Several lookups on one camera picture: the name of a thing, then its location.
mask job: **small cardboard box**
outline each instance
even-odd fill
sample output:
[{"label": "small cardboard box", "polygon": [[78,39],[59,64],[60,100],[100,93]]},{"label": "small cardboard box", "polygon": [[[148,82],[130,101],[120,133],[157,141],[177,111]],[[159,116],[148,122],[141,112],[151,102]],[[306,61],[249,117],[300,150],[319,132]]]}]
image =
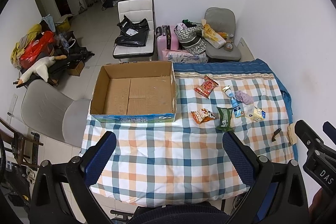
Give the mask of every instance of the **small cardboard box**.
[{"label": "small cardboard box", "polygon": [[102,66],[90,114],[99,122],[174,122],[176,82],[173,64],[151,61]]},{"label": "small cardboard box", "polygon": [[74,66],[68,68],[68,74],[72,76],[81,76],[81,72],[84,69],[83,61],[76,63]]}]

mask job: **plaid tablecloth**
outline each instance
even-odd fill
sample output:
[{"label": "plaid tablecloth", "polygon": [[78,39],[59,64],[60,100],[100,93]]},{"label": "plaid tablecloth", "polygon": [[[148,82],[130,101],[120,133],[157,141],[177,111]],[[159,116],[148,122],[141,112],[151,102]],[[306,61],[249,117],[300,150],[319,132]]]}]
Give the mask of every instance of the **plaid tablecloth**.
[{"label": "plaid tablecloth", "polygon": [[[253,96],[255,106],[266,112],[263,122],[232,118],[239,139],[273,162],[287,163],[294,158],[286,106],[273,74],[206,75],[219,83],[209,99],[194,91],[204,82],[204,73],[175,72],[179,97],[174,123],[100,123],[88,115],[81,154],[106,131],[114,132],[118,140],[98,183],[91,186],[92,192],[138,206],[158,207],[226,199],[247,191],[223,149],[223,132],[215,129],[219,119],[197,125],[190,113],[207,108],[218,116],[217,106],[231,107],[221,91],[227,85]],[[278,128],[282,132],[272,142]]]}]

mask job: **suitcase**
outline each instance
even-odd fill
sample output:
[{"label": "suitcase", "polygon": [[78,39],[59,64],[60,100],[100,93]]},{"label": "suitcase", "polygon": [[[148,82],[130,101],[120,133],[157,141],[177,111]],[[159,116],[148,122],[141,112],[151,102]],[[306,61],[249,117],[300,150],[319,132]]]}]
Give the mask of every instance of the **suitcase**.
[{"label": "suitcase", "polygon": [[178,50],[179,40],[174,32],[174,27],[162,25],[156,29],[157,54],[159,60],[163,60],[163,50]]}]

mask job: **metal bolt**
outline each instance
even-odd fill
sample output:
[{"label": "metal bolt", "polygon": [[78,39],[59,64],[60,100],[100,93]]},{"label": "metal bolt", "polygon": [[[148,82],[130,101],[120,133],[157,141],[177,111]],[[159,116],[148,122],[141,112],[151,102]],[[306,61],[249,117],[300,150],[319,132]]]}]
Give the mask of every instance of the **metal bolt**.
[{"label": "metal bolt", "polygon": [[76,164],[77,162],[79,162],[81,160],[81,157],[80,156],[75,156],[71,159],[71,162]]},{"label": "metal bolt", "polygon": [[261,162],[263,162],[263,163],[268,162],[268,158],[265,157],[265,156],[260,156],[260,157],[259,157],[259,160],[260,160]]},{"label": "metal bolt", "polygon": [[41,162],[41,165],[42,165],[43,167],[48,166],[48,165],[49,165],[49,160],[44,160],[43,162]]},{"label": "metal bolt", "polygon": [[291,164],[293,165],[293,166],[298,166],[298,162],[296,161],[296,160],[291,160]]}]

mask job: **wall outlet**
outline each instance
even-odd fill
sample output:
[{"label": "wall outlet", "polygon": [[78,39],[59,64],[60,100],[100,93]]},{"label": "wall outlet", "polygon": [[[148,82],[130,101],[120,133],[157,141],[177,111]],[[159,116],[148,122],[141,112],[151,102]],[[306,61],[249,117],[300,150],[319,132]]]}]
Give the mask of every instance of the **wall outlet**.
[{"label": "wall outlet", "polygon": [[6,122],[7,122],[8,124],[11,124],[12,115],[13,115],[13,112],[14,112],[14,108],[15,108],[15,105],[16,105],[16,101],[17,101],[17,95],[14,94],[14,95],[13,95],[13,98],[12,98],[12,101],[11,101],[11,103],[10,103],[9,109],[8,109],[8,113],[10,113],[10,115],[7,114],[7,118],[6,118]]},{"label": "wall outlet", "polygon": [[237,48],[241,53],[240,62],[255,60],[254,56],[252,55],[249,47],[246,45],[246,42],[243,38],[240,39]]}]

